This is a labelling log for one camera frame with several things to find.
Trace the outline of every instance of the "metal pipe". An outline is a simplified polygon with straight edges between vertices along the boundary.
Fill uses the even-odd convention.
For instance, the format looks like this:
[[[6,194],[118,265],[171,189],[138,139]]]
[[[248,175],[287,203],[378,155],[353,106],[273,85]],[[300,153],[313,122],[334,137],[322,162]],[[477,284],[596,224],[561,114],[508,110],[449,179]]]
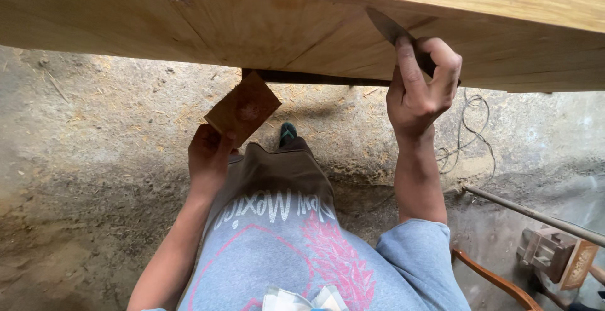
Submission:
[[[595,245],[605,247],[605,237],[599,233],[593,232],[592,230],[581,228],[581,227],[571,224],[569,222],[564,222],[563,220],[553,218],[552,216],[544,215],[540,212],[536,212],[535,210],[522,206],[518,203],[510,202],[507,199],[503,199],[494,194],[484,192],[481,189],[467,187],[467,186],[464,186],[462,189],[464,191],[468,191],[477,196],[480,196],[481,198],[488,199],[488,200],[495,202],[499,205],[502,205],[506,208],[512,209],[517,213],[521,213],[525,216],[529,216],[530,218],[536,219],[539,222],[543,222],[549,226],[552,226],[552,227],[558,228],[560,230],[563,230],[567,233],[573,234],[576,237],[590,241],[591,243],[593,243]]]

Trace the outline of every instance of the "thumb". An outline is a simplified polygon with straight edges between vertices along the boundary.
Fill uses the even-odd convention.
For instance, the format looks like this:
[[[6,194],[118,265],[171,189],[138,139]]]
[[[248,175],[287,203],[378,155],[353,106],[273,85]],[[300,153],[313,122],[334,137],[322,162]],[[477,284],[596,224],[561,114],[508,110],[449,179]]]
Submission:
[[[214,155],[215,160],[221,163],[227,161],[231,150],[233,150],[233,145],[235,145],[236,136],[236,133],[232,130],[225,132],[221,136],[221,143],[218,145],[218,149]]]

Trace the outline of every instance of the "person's left hand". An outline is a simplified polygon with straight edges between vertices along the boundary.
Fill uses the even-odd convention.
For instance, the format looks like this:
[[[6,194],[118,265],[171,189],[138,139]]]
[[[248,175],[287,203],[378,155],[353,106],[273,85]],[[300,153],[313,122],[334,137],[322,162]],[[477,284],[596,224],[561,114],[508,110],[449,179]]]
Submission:
[[[227,177],[227,161],[234,143],[233,131],[221,136],[209,124],[197,128],[189,145],[188,199],[214,199]]]

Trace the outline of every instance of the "knife handle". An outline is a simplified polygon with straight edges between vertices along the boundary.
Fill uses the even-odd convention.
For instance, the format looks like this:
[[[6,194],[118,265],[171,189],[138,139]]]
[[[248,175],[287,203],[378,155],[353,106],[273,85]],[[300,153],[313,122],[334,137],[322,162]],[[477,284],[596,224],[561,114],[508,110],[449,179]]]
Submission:
[[[416,61],[418,62],[418,67],[420,67],[421,70],[423,70],[427,75],[433,78],[433,74],[435,73],[435,67],[437,67],[437,65],[431,59],[431,54],[418,51],[416,43],[413,43],[412,46],[414,48],[414,56],[416,58]],[[458,79],[458,86],[460,86],[460,84],[462,84],[462,81]]]

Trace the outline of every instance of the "hand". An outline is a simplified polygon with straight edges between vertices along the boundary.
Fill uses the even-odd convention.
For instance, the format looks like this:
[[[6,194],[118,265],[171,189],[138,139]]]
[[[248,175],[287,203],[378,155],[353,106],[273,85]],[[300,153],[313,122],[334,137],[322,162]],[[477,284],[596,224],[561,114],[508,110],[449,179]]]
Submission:
[[[189,145],[188,199],[214,199],[227,177],[227,160],[235,143],[235,132],[222,137],[211,125],[202,124]]]
[[[407,37],[400,37],[395,48],[397,65],[387,92],[387,114],[397,142],[417,142],[435,134],[433,122],[452,105],[462,57],[439,38],[419,38],[417,47],[431,54],[437,67],[433,80],[426,83]]]

